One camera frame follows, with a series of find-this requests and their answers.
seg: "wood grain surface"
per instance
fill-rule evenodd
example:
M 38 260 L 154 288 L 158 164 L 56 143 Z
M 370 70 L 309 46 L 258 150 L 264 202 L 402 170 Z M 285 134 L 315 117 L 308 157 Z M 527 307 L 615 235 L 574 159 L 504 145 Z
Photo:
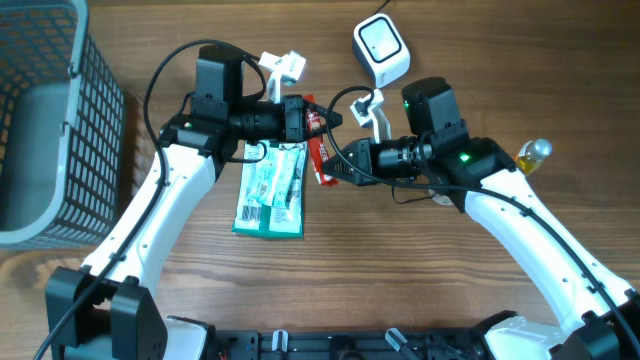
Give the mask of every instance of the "wood grain surface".
M 121 203 L 151 163 L 141 99 L 171 50 L 200 38 L 258 55 L 295 49 L 308 63 L 302 81 L 285 90 L 328 105 L 347 86 L 371 85 L 351 35 L 379 4 L 90 2 L 91 33 L 127 93 Z M 554 154 L 530 177 L 533 188 L 589 251 L 640 285 L 640 3 L 397 0 L 385 12 L 412 54 L 409 73 L 385 88 L 394 135 L 409 134 L 400 89 L 443 76 L 472 135 L 510 153 L 548 138 Z M 196 51 L 158 81 L 150 104 L 156 130 L 193 89 Z M 258 89 L 250 71 L 246 80 L 246 93 Z M 342 145 L 368 135 L 349 115 L 354 97 L 336 108 L 346 115 L 336 131 Z M 240 166 L 227 165 L 184 227 L 159 285 L 163 316 L 258 330 L 472 325 L 504 309 L 554 322 L 509 254 L 453 208 L 398 206 L 387 187 L 324 188 L 309 176 L 304 240 L 264 241 L 231 233 L 240 175 Z M 33 355 L 47 333 L 47 278 L 56 266 L 77 268 L 91 250 L 0 252 L 0 359 Z

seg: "wire mesh basket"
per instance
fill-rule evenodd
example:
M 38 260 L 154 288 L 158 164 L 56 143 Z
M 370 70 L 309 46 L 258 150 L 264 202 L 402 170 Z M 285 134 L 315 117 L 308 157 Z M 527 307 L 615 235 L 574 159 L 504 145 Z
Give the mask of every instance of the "wire mesh basket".
M 0 1 L 0 247 L 99 243 L 115 224 L 125 108 L 85 0 Z

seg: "white plastic clip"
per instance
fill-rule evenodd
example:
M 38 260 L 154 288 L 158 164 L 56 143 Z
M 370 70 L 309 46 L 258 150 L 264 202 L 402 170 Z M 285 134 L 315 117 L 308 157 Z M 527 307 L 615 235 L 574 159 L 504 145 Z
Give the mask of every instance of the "white plastic clip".
M 373 128 L 373 139 L 376 144 L 379 144 L 382 140 L 391 139 L 391 125 L 382 112 L 382 103 L 384 102 L 382 91 L 380 89 L 373 90 L 373 101 L 369 107 L 365 108 L 364 102 L 370 98 L 371 94 L 354 101 L 351 105 L 351 112 L 358 120 L 360 127 Z
M 295 51 L 278 57 L 268 52 L 263 52 L 258 65 L 271 71 L 271 77 L 267 83 L 267 97 L 276 104 L 280 103 L 280 83 L 292 86 L 300 79 L 307 59 Z

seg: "black cable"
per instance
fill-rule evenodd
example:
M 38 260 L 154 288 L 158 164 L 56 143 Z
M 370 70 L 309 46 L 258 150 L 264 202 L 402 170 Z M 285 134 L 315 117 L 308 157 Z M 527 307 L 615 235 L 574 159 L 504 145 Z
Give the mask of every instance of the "black cable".
M 343 97 L 344 95 L 346 95 L 346 94 L 348 94 L 350 92 L 354 92 L 354 91 L 368 91 L 371 94 L 371 98 L 373 99 L 373 89 L 371 89 L 369 87 L 366 87 L 366 86 L 352 86 L 352 87 L 346 88 L 346 89 L 340 91 L 333 98 L 333 100 L 331 100 L 331 103 L 329 104 L 329 107 L 327 108 L 327 119 L 331 119 L 331 115 L 333 113 L 333 108 L 335 107 L 335 105 L 338 102 L 338 100 L 340 100 L 340 98 Z M 616 306 L 616 304 L 613 301 L 613 299 L 611 299 L 609 294 L 605 291 L 604 286 L 602 285 L 602 283 L 595 278 L 595 276 L 593 275 L 593 273 L 591 273 L 591 271 L 589 270 L 587 265 L 585 265 L 585 263 L 582 261 L 582 259 L 580 259 L 578 254 L 575 253 L 575 251 L 571 248 L 571 246 L 569 246 L 569 244 L 567 244 L 567 242 L 560 236 L 560 234 L 558 234 L 553 229 L 553 227 L 551 227 L 551 225 L 549 225 L 546 221 L 544 221 L 544 219 L 542 219 L 538 214 L 536 214 L 533 211 L 533 209 L 528 208 L 528 207 L 524 206 L 523 204 L 521 204 L 520 202 L 518 202 L 518 201 L 516 201 L 516 200 L 514 200 L 514 199 L 512 199 L 512 198 L 510 198 L 510 197 L 508 197 L 506 195 L 503 195 L 503 194 L 501 194 L 499 192 L 492 191 L 492 190 L 487 190 L 487 189 L 483 189 L 483 188 L 473 188 L 473 187 L 459 186 L 459 185 L 411 184 L 411 183 L 401 183 L 401 182 L 398 182 L 398 181 L 389 181 L 389 180 L 380 178 L 378 176 L 375 176 L 373 174 L 369 174 L 366 171 L 360 169 L 359 167 L 354 165 L 352 162 L 350 162 L 347 159 L 347 157 L 345 157 L 342 154 L 342 151 L 338 147 L 338 144 L 336 143 L 336 140 L 333 137 L 333 133 L 331 132 L 331 126 L 327 126 L 327 137 L 329 138 L 329 142 L 331 143 L 331 147 L 333 147 L 333 150 L 336 152 L 336 155 L 338 155 L 338 157 L 340 157 L 340 159 L 342 159 L 342 161 L 344 161 L 344 163 L 348 167 L 350 167 L 352 170 L 362 174 L 363 176 L 366 176 L 366 177 L 368 177 L 368 178 L 370 178 L 370 179 L 372 179 L 372 180 L 374 180 L 376 182 L 379 182 L 381 184 L 386 184 L 386 185 L 389 185 L 389 186 L 395 186 L 395 187 L 400 187 L 400 188 L 407 188 L 407 189 L 424 189 L 424 190 L 434 190 L 434 191 L 435 190 L 450 190 L 450 191 L 472 191 L 472 192 L 477 192 L 477 193 L 480 193 L 480 194 L 484 194 L 484 195 L 488 195 L 488 196 L 492 196 L 492 197 L 495 197 L 497 199 L 500 199 L 500 200 L 502 200 L 502 201 L 514 206 L 518 210 L 520 210 L 520 212 L 521 212 L 521 214 L 523 216 L 530 216 L 545 231 L 547 231 L 549 233 L 549 235 L 551 235 L 551 237 L 553 237 L 558 242 L 560 247 L 562 247 L 562 249 L 567 253 L 567 255 L 569 255 L 571 260 L 573 260 L 574 263 L 578 266 L 580 271 L 582 271 L 582 273 L 587 278 L 587 280 L 589 280 L 589 282 L 591 283 L 593 288 L 598 292 L 598 294 L 602 297 L 602 299 L 607 304 L 607 306 L 609 306 L 609 308 L 611 309 L 611 314 L 613 314 L 614 318 L 618 322 L 618 325 L 620 325 L 620 327 L 622 327 L 623 331 L 625 332 L 625 334 L 627 335 L 629 341 L 631 342 L 631 346 L 634 348 L 634 352 L 636 353 L 636 356 L 638 357 L 638 359 L 640 359 L 640 342 L 638 341 L 638 338 L 635 336 L 633 330 L 629 326 L 629 323 L 627 323 L 627 320 L 624 318 L 624 316 L 620 312 L 620 309 L 618 309 L 618 307 Z M 419 151 L 420 151 L 420 156 L 422 157 L 422 159 L 424 161 L 426 161 L 426 158 L 424 156 L 425 154 L 424 154 L 423 147 L 422 146 L 418 146 L 418 148 L 419 148 Z
M 262 141 L 260 141 L 258 144 L 262 145 L 262 149 L 264 150 L 264 154 L 262 154 L 262 157 L 260 159 L 236 159 L 236 158 L 231 158 L 231 159 L 227 160 L 227 162 L 235 163 L 235 164 L 255 164 L 255 163 L 259 163 L 265 157 L 267 157 L 267 145 L 265 145 L 265 143 L 263 143 Z
M 53 340 L 56 338 L 56 336 L 58 335 L 58 333 L 60 332 L 62 327 L 67 323 L 67 321 L 69 321 L 71 316 L 76 311 L 78 311 L 78 309 L 80 309 L 80 307 L 85 305 L 87 300 L 93 295 L 93 293 L 98 288 L 98 285 L 100 285 L 102 280 L 104 280 L 104 278 L 109 274 L 109 272 L 111 272 L 111 270 L 113 269 L 115 264 L 120 260 L 120 258 L 124 254 L 124 252 L 129 247 L 131 241 L 133 240 L 135 235 L 138 233 L 138 230 L 140 230 L 140 227 L 142 227 L 142 225 L 146 221 L 147 217 L 149 216 L 149 214 L 153 210 L 153 207 L 155 206 L 156 202 L 158 201 L 158 198 L 162 194 L 162 189 L 164 188 L 164 183 L 165 183 L 166 174 L 167 174 L 167 164 L 165 163 L 164 152 L 162 151 L 162 148 L 158 144 L 158 139 L 156 138 L 156 136 L 155 136 L 155 134 L 153 132 L 153 128 L 151 127 L 151 122 L 149 121 L 149 98 L 151 97 L 151 91 L 153 90 L 153 86 L 155 85 L 155 83 L 156 83 L 156 81 L 158 79 L 158 76 L 160 75 L 160 72 L 162 71 L 162 69 L 164 69 L 164 67 L 167 65 L 167 63 L 174 56 L 176 56 L 178 53 L 180 53 L 181 51 L 183 51 L 183 50 L 185 50 L 187 48 L 190 48 L 192 46 L 202 45 L 202 44 L 213 44 L 213 45 L 220 45 L 220 46 L 230 46 L 230 47 L 233 47 L 233 48 L 238 49 L 239 51 L 241 51 L 245 55 L 245 60 L 249 60 L 249 61 L 251 61 L 251 59 L 259 60 L 259 58 L 257 56 L 252 55 L 252 54 L 250 54 L 250 53 L 248 53 L 248 52 L 246 52 L 246 51 L 244 51 L 242 49 L 239 49 L 239 48 L 237 48 L 237 47 L 235 47 L 233 45 L 227 44 L 227 43 L 222 42 L 222 41 L 218 41 L 218 40 L 196 40 L 196 41 L 192 41 L 190 43 L 187 43 L 187 44 L 184 44 L 184 45 L 178 47 L 173 52 L 171 52 L 171 54 L 169 54 L 162 61 L 162 63 L 160 63 L 160 66 L 158 66 L 158 69 L 156 69 L 156 72 L 153 74 L 153 77 L 151 78 L 151 81 L 149 82 L 149 87 L 147 88 L 147 92 L 145 93 L 143 107 L 142 107 L 142 114 L 143 114 L 143 117 L 144 117 L 144 124 L 145 124 L 145 127 L 147 128 L 147 132 L 149 133 L 149 137 L 151 138 L 151 142 L 153 143 L 153 146 L 156 149 L 156 154 L 158 155 L 158 160 L 160 162 L 160 178 L 158 180 L 158 186 L 156 187 L 156 190 L 153 193 L 153 196 L 151 197 L 151 200 L 149 201 L 149 204 L 144 209 L 142 215 L 140 215 L 140 218 L 138 219 L 138 221 L 135 223 L 135 225 L 131 229 L 131 232 L 129 232 L 129 234 L 127 235 L 125 240 L 122 242 L 122 244 L 120 245 L 118 250 L 111 257 L 111 260 L 109 260 L 107 265 L 100 272 L 100 274 L 98 274 L 98 276 L 95 278 L 95 280 L 86 289 L 84 289 L 82 291 L 82 293 L 80 294 L 78 299 L 76 299 L 76 301 L 74 301 L 74 303 L 69 307 L 67 312 L 65 312 L 65 314 L 62 316 L 62 318 L 60 318 L 60 321 L 58 321 L 56 326 L 51 330 L 51 332 L 49 332 L 49 335 L 44 339 L 44 341 L 42 342 L 42 345 L 40 345 L 40 348 L 38 349 L 38 351 L 36 352 L 35 356 L 33 357 L 35 360 L 42 359 L 42 357 L 44 356 L 45 352 L 47 351 L 49 346 L 51 346 L 51 344 L 53 343 Z M 259 71 L 259 70 L 260 69 L 258 68 L 258 74 L 260 75 L 260 77 L 262 79 L 262 83 L 263 83 L 262 94 L 264 94 L 264 91 L 265 91 L 265 88 L 266 88 L 266 83 L 264 81 L 264 75 L 262 75 L 262 72 Z
M 398 200 L 396 200 L 396 187 L 395 186 L 391 186 L 391 198 L 393 199 L 393 201 L 396 202 L 396 204 L 405 205 L 405 204 L 411 204 L 412 202 L 418 202 L 418 201 L 422 201 L 422 200 L 430 200 L 430 199 L 433 199 L 433 196 L 429 195 L 429 196 L 423 196 L 423 197 L 415 198 L 415 199 L 398 201 Z
M 189 101 L 189 98 L 192 97 L 193 94 L 195 93 L 196 93 L 195 91 L 192 91 L 184 96 L 184 100 L 182 100 L 182 106 L 180 106 L 180 110 L 178 110 L 178 112 L 176 113 L 176 116 L 182 115 L 182 113 L 184 112 L 184 109 L 187 107 L 187 101 Z
M 385 1 L 385 2 L 384 2 L 384 4 L 380 5 L 380 7 L 378 8 L 378 10 L 376 10 L 376 11 L 373 13 L 373 15 L 375 15 L 375 14 L 379 13 L 379 12 L 380 12 L 382 9 L 384 9 L 384 7 L 385 7 L 385 6 L 387 6 L 387 4 L 388 4 L 388 3 L 390 3 L 390 2 L 391 2 L 391 0 L 387 0 L 387 1 Z

